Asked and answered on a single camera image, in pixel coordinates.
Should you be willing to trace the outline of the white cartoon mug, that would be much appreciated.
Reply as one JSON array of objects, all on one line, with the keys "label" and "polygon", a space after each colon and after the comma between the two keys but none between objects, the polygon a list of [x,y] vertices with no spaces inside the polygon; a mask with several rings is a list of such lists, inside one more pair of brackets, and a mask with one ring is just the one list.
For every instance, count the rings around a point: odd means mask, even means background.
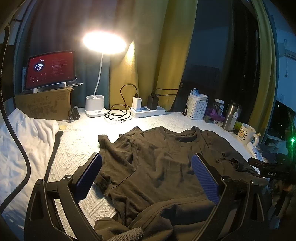
[{"label": "white cartoon mug", "polygon": [[254,145],[257,146],[261,133],[257,133],[256,130],[248,124],[243,123],[239,129],[237,139],[244,145],[254,140]]}]

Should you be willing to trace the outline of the dark brown t-shirt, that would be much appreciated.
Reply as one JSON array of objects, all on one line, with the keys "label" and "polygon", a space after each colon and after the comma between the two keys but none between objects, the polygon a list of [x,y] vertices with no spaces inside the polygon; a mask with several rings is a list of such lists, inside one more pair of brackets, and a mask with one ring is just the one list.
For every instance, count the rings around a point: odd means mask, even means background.
[{"label": "dark brown t-shirt", "polygon": [[181,133],[135,127],[115,142],[106,135],[98,142],[103,164],[95,184],[116,209],[95,223],[103,240],[137,227],[144,240],[192,240],[214,207],[193,171],[195,154],[220,175],[267,185],[226,139],[197,127]]}]

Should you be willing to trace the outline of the white desk lamp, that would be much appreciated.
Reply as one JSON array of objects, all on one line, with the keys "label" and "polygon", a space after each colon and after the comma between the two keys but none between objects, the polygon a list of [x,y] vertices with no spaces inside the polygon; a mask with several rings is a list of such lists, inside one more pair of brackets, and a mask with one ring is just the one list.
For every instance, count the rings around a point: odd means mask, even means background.
[{"label": "white desk lamp", "polygon": [[90,118],[96,118],[107,114],[104,107],[104,96],[97,94],[100,83],[103,58],[105,55],[122,53],[126,49],[126,42],[117,34],[106,31],[92,31],[86,33],[82,39],[83,44],[91,51],[101,54],[98,78],[92,95],[85,97],[85,113]]}]

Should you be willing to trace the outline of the black charger plug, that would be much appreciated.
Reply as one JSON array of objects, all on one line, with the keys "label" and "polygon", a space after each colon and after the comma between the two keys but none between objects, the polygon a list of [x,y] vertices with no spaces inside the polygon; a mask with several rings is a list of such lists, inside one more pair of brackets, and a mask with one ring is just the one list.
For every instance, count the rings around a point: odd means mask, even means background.
[{"label": "black charger plug", "polygon": [[158,107],[159,97],[155,93],[151,93],[147,99],[147,108],[150,110],[156,110]]}]

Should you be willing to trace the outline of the white textured bed cover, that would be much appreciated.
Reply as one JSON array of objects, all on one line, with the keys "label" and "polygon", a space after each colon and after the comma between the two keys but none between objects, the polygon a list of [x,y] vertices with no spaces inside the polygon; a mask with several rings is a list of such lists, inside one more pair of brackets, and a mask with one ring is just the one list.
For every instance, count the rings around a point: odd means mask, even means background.
[{"label": "white textured bed cover", "polygon": [[[115,142],[119,135],[124,134],[138,126],[142,131],[163,126],[167,130],[181,133],[196,126],[208,134],[220,136],[219,141],[226,142],[230,150],[239,153],[240,161],[247,164],[251,154],[243,144],[234,138],[234,135],[223,131],[215,124],[207,124],[201,120],[191,120],[182,116],[181,113],[166,113],[165,115],[131,118],[126,121],[106,120],[104,117],[89,118],[82,109],[79,109],[79,120],[70,122],[43,120],[29,118],[19,109],[15,109],[9,116],[9,121],[22,143],[31,163],[30,180],[24,189],[11,201],[2,216],[8,223],[9,228],[20,239],[23,240],[23,229],[25,215],[29,198],[34,183],[39,178],[44,178],[46,170],[49,169],[48,181],[59,181],[66,174],[83,165],[87,159],[98,152],[100,145],[98,135],[107,135],[111,142]],[[53,163],[49,159],[54,150],[56,134],[64,127],[60,144],[56,150]],[[1,203],[20,184],[26,174],[25,160],[15,142],[11,138],[6,125],[1,123]],[[98,219],[115,214],[115,208],[103,197],[99,188],[93,185],[86,200],[80,204],[84,214],[94,226]]]}]

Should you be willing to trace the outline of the white charger plug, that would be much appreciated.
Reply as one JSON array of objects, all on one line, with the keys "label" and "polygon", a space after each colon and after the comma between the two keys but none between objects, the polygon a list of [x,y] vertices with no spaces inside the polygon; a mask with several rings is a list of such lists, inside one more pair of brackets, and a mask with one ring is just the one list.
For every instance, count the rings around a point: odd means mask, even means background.
[{"label": "white charger plug", "polygon": [[142,99],[140,97],[134,96],[132,99],[132,108],[135,111],[140,111],[142,105]]}]

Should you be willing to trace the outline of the stainless steel tumbler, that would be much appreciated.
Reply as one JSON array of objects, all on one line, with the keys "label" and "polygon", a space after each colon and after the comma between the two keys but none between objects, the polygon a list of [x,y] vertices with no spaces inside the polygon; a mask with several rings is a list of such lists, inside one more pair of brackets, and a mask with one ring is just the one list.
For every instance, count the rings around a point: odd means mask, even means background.
[{"label": "stainless steel tumbler", "polygon": [[232,132],[234,125],[241,114],[241,107],[235,102],[231,102],[228,105],[226,116],[222,125],[222,128],[228,132]]}]

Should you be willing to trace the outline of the tablet with red screen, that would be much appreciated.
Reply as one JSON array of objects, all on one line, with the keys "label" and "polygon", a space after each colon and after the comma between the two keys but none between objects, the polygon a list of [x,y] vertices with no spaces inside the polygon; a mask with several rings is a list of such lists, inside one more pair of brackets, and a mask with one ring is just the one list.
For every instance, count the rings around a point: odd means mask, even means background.
[{"label": "tablet with red screen", "polygon": [[76,80],[73,51],[31,56],[27,62],[24,90],[31,90]]}]

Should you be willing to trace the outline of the white cream tube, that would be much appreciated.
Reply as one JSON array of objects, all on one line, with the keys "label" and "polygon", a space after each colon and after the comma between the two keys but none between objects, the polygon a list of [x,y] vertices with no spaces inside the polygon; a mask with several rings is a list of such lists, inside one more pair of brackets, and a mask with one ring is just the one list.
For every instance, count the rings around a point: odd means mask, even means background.
[{"label": "white cream tube", "polygon": [[259,161],[264,161],[259,150],[252,142],[249,142],[246,146],[255,159],[258,159]]}]

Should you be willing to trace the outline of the yellow curtain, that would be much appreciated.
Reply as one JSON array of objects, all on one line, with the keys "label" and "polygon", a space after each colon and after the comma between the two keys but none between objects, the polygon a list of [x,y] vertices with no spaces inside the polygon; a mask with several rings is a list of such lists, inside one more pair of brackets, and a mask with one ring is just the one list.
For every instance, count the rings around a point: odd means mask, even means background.
[{"label": "yellow curtain", "polygon": [[109,105],[123,109],[137,92],[142,104],[178,88],[194,30],[197,1],[118,1],[115,33],[126,50],[110,59]]}]

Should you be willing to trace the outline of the white power strip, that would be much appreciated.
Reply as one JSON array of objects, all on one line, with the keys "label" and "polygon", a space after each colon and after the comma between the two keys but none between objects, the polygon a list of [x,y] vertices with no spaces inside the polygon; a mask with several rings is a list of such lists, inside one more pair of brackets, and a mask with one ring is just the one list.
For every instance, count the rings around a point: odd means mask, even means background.
[{"label": "white power strip", "polygon": [[150,116],[158,116],[158,115],[164,115],[166,113],[166,110],[162,108],[161,106],[157,106],[157,109],[150,110],[146,106],[142,106],[140,110],[134,110],[132,108],[132,116],[134,118],[145,118]]}]

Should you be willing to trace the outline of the purple cloth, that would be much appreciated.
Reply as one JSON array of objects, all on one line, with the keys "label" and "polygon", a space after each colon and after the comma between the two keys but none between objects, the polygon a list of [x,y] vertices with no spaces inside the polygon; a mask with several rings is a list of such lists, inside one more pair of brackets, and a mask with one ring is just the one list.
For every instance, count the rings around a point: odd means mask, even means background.
[{"label": "purple cloth", "polygon": [[214,108],[206,108],[205,114],[210,116],[210,118],[214,121],[224,122],[225,120],[225,117],[219,115]]}]

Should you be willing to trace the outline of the white perforated plastic basket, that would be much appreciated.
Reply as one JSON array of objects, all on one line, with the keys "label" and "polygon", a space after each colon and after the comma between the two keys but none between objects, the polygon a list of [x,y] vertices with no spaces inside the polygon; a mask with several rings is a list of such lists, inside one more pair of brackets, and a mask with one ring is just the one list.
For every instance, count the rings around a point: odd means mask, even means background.
[{"label": "white perforated plastic basket", "polygon": [[207,105],[207,95],[201,94],[196,88],[191,90],[186,105],[187,117],[192,120],[203,120]]}]

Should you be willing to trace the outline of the brown cardboard box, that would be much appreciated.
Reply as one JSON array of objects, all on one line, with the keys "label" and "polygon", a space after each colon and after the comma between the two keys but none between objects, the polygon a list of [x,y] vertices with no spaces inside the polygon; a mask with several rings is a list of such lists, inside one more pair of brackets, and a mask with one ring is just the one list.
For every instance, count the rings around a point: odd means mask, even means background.
[{"label": "brown cardboard box", "polygon": [[66,120],[71,108],[72,87],[15,96],[16,108],[29,118]]}]

